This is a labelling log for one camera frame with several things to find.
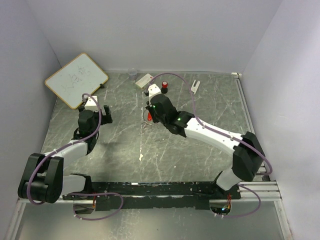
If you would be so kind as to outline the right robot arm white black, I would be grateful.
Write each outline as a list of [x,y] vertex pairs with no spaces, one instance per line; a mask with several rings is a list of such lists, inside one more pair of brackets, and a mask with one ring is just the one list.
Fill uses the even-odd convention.
[[232,157],[231,167],[214,180],[212,193],[218,199],[223,199],[238,183],[251,182],[264,161],[265,154],[252,132],[230,132],[208,124],[190,112],[178,111],[162,93],[150,95],[146,109],[153,122],[161,123],[170,133],[199,140]]

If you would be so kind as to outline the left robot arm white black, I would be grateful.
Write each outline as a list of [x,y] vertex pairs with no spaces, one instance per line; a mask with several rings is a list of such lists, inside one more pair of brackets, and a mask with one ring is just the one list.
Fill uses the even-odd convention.
[[66,146],[48,153],[33,153],[24,168],[17,194],[27,199],[27,187],[33,172],[37,172],[31,181],[30,196],[40,203],[55,203],[63,194],[64,166],[90,154],[99,138],[97,127],[113,122],[110,107],[92,111],[81,107],[78,114],[78,128]]

